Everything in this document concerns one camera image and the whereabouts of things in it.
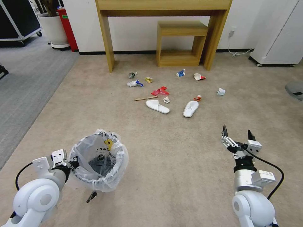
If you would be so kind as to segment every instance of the wooden stick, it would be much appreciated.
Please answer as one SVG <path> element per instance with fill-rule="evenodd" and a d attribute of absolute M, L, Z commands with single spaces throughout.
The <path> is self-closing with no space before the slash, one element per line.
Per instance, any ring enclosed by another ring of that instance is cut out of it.
<path fill-rule="evenodd" d="M 150 96 L 147 98 L 140 98 L 140 99 L 135 99 L 134 101 L 139 101 L 139 100 L 145 100 L 145 99 L 151 99 L 151 98 L 157 98 L 158 96 Z"/>

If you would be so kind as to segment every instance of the black cable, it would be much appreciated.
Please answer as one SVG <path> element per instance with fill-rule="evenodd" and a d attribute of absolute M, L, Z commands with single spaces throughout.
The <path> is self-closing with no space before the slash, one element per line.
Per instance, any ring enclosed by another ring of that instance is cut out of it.
<path fill-rule="evenodd" d="M 277 184 L 277 186 L 271 191 L 271 193 L 268 195 L 267 199 L 270 200 L 271 196 L 276 192 L 276 190 L 280 187 L 280 185 L 282 184 L 283 180 L 284 180 L 284 172 L 279 168 L 277 167 L 276 165 L 262 159 L 262 158 L 259 158 L 258 156 L 255 156 L 254 154 L 252 154 L 250 151 L 246 150 L 251 156 L 253 156 L 254 158 L 262 161 L 262 162 L 265 162 L 266 164 L 272 166 L 272 167 L 275 167 L 277 170 L 280 171 L 281 173 L 281 180 L 279 181 L 279 183 Z"/>
<path fill-rule="evenodd" d="M 22 171 L 23 170 L 25 170 L 27 167 L 29 167 L 30 165 L 32 164 L 32 162 L 31 163 L 28 163 L 26 166 L 24 166 L 20 171 L 19 171 L 19 173 L 17 174 L 17 176 L 16 176 L 16 179 L 15 179 L 15 185 L 16 185 L 16 189 L 19 191 L 19 185 L 18 185 L 18 178 L 19 178 L 19 176 L 20 176 L 20 174 L 22 173 Z"/>

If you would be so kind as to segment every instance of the wooden stool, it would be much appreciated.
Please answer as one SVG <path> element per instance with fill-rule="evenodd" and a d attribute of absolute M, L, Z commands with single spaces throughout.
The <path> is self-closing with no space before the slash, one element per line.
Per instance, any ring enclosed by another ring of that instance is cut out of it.
<path fill-rule="evenodd" d="M 208 27 L 200 21 L 158 21 L 158 66 L 198 66 Z M 191 50 L 161 50 L 162 36 L 194 36 Z"/>

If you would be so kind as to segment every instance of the white robotic arm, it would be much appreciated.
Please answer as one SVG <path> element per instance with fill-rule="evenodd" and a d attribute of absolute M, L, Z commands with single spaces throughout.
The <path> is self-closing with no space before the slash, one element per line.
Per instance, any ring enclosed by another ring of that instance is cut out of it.
<path fill-rule="evenodd" d="M 273 204 L 260 193 L 265 185 L 275 182 L 276 179 L 272 172 L 257 171 L 251 155 L 255 156 L 261 150 L 262 145 L 255 141 L 255 137 L 250 131 L 248 131 L 247 144 L 234 142 L 228 137 L 225 125 L 221 141 L 233 153 L 236 161 L 234 167 L 235 196 L 232 206 L 241 227 L 278 226 Z"/>
<path fill-rule="evenodd" d="M 38 227 L 51 216 L 70 173 L 66 158 L 66 151 L 61 149 L 51 156 L 33 160 L 39 179 L 18 190 L 13 202 L 14 213 L 2 227 Z"/>

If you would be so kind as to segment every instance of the floor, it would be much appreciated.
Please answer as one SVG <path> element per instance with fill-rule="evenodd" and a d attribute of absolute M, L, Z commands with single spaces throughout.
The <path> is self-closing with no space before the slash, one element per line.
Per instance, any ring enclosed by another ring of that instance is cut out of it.
<path fill-rule="evenodd" d="M 25 47 L 0 42 L 0 62 L 10 73 L 0 80 L 0 170 L 79 57 L 47 43 L 36 35 Z"/>
<path fill-rule="evenodd" d="M 245 142 L 247 129 L 262 143 L 260 156 L 281 167 L 285 181 L 271 201 L 280 226 L 303 222 L 303 111 L 302 103 L 284 89 L 303 79 L 303 64 L 256 67 L 247 56 L 218 53 L 210 72 L 200 67 L 155 65 L 155 55 L 116 55 L 117 66 L 108 73 L 104 55 L 80 56 L 15 152 L 0 172 L 0 223 L 10 216 L 17 172 L 33 159 L 60 148 L 70 150 L 97 128 L 121 135 L 129 164 L 117 189 L 99 193 L 90 203 L 88 189 L 63 189 L 58 212 L 44 227 L 65 226 L 239 226 L 233 197 L 233 157 L 220 142 L 223 124 L 229 136 Z M 127 74 L 144 87 L 126 86 Z M 196 81 L 199 72 L 206 80 Z M 144 77 L 154 82 L 147 84 Z M 166 86 L 171 112 L 161 114 L 135 98 Z M 224 96 L 216 95 L 219 87 Z M 182 116 L 196 95 L 202 100 L 192 118 Z M 258 169 L 279 172 L 259 161 Z M 32 168 L 20 176 L 20 185 L 35 178 Z M 268 186 L 268 195 L 274 185 Z"/>

